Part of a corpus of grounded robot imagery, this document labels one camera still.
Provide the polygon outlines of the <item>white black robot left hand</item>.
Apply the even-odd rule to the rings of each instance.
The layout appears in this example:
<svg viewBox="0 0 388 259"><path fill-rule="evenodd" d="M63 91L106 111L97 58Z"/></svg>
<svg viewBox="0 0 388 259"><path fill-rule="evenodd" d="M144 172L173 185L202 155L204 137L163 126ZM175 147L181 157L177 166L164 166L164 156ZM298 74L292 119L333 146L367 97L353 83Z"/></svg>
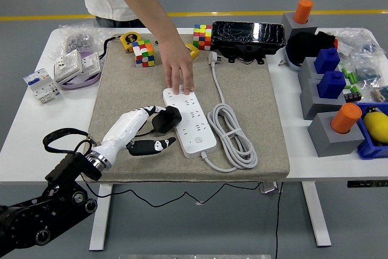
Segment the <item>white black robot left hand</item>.
<svg viewBox="0 0 388 259"><path fill-rule="evenodd" d="M176 107L147 106L132 110L120 116L103 138L99 146L93 147L86 158L97 168L109 169L114 165L118 153L128 150L133 156L154 155L168 148L176 141L174 137L167 140L139 140L134 138L138 131L153 114L153 132L167 133L177 126L181 114Z"/></svg>

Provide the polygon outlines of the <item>person's hand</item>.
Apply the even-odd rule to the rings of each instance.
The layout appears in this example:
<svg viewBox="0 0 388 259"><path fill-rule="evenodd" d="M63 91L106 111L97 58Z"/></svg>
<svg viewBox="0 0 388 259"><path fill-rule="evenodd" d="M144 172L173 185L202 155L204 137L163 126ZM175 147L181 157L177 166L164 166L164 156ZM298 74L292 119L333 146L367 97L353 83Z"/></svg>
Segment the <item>person's hand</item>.
<svg viewBox="0 0 388 259"><path fill-rule="evenodd" d="M166 86L179 93L181 81L185 95L194 91L193 61L180 37L159 40L159 51L164 67Z"/></svg>

